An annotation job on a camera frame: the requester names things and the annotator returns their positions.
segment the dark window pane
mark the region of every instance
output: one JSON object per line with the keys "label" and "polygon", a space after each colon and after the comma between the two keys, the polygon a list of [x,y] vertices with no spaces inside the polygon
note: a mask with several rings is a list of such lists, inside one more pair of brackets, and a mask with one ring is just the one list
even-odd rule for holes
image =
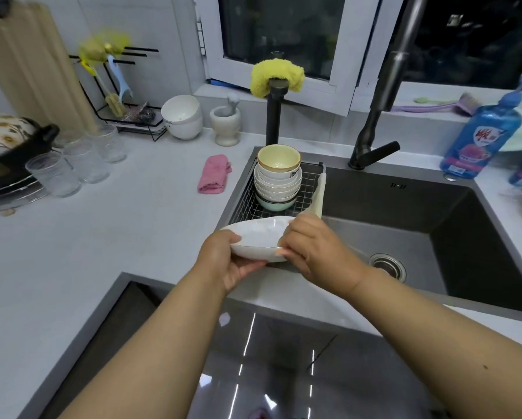
{"label": "dark window pane", "polygon": [[404,80],[514,89],[521,73],[522,0],[428,0]]}
{"label": "dark window pane", "polygon": [[282,52],[329,79],[345,0],[218,0],[224,54],[258,63]]}

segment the sink drain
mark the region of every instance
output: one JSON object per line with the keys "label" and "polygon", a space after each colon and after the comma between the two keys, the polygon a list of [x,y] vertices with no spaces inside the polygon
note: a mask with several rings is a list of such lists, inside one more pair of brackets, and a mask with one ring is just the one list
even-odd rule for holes
{"label": "sink drain", "polygon": [[372,255],[369,259],[369,266],[382,269],[387,274],[398,280],[399,282],[406,281],[406,269],[400,261],[385,253],[377,253]]}

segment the person's right hand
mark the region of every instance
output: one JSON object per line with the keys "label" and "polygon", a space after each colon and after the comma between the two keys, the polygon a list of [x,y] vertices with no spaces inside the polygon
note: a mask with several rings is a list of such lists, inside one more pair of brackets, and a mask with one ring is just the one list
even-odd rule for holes
{"label": "person's right hand", "polygon": [[300,214],[278,242],[278,252],[303,276],[336,296],[347,298],[376,269],[366,265],[317,216]]}

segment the yellow bowl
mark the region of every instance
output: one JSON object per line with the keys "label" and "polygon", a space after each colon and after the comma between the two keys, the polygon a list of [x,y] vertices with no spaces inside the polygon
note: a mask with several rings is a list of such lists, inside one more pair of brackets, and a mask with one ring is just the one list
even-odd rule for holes
{"label": "yellow bowl", "polygon": [[287,172],[297,168],[302,156],[294,147],[282,144],[265,146],[257,153],[257,162],[272,172]]}

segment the barcode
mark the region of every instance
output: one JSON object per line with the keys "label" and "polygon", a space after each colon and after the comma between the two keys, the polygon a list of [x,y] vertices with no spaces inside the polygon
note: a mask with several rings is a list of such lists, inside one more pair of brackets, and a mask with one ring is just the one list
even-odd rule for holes
{"label": "barcode", "polygon": [[453,172],[453,173],[456,173],[456,174],[460,174],[462,175],[464,172],[466,172],[466,169],[463,169],[463,168],[458,168],[456,166],[449,166],[449,169],[447,169],[449,172]]}

